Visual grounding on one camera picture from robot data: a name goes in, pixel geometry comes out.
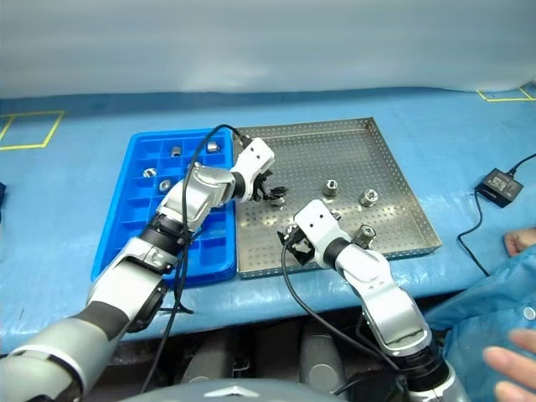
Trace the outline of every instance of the finger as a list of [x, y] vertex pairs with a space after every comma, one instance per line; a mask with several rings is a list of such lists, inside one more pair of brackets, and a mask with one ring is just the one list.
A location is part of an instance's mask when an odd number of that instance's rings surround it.
[[536, 353], [536, 330], [514, 329], [508, 334], [508, 337], [520, 348]]
[[486, 363], [499, 373], [536, 389], [536, 361], [497, 346], [484, 349], [483, 356]]
[[508, 255], [514, 257], [519, 254], [518, 246], [516, 245], [516, 240], [513, 238], [513, 235], [506, 233], [504, 235], [504, 245], [506, 246], [506, 251]]
[[536, 402], [536, 395], [508, 381], [501, 381], [495, 385], [495, 396], [498, 402]]

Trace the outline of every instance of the black power adapter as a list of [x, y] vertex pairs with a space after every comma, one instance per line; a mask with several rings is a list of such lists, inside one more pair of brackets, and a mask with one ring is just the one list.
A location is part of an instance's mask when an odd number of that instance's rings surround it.
[[512, 174], [493, 169], [475, 187], [475, 190], [499, 207], [504, 208], [516, 199], [522, 188], [523, 185], [514, 180]]

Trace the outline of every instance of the blue plastic tray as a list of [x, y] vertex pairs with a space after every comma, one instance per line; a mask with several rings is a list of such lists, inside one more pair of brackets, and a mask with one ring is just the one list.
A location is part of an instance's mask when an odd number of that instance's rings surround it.
[[[129, 238], [142, 232], [164, 195], [158, 184], [170, 179], [173, 184], [186, 175], [199, 142], [210, 129], [141, 132], [132, 137], [117, 180], [116, 190], [100, 238], [91, 280], [106, 268]], [[212, 136], [219, 151], [201, 152], [198, 161], [207, 166], [231, 168], [233, 146], [231, 132], [220, 130]], [[171, 157], [175, 146], [182, 148], [179, 157]], [[143, 171], [156, 168], [157, 176], [144, 178]], [[201, 235], [188, 250], [187, 285], [224, 281], [236, 272], [235, 207], [227, 203], [213, 209], [201, 227]], [[173, 283], [175, 272], [164, 276]]]

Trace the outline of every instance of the metal tray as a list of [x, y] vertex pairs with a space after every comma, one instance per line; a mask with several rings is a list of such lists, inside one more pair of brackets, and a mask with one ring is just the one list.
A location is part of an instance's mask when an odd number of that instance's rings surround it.
[[[441, 240], [426, 218], [400, 171], [373, 118], [321, 121], [285, 126], [243, 127], [240, 132], [261, 137], [276, 154], [267, 186], [289, 188], [282, 209], [268, 203], [237, 204], [238, 269], [242, 278], [281, 273], [281, 243], [277, 230], [293, 221], [309, 201], [323, 199], [342, 215], [339, 221], [353, 235], [361, 224], [377, 233], [371, 249], [387, 258], [423, 255], [441, 247]], [[338, 182], [338, 195], [327, 200], [322, 187]], [[359, 196], [373, 188], [378, 202], [365, 208]], [[314, 263], [293, 270], [318, 268]]]

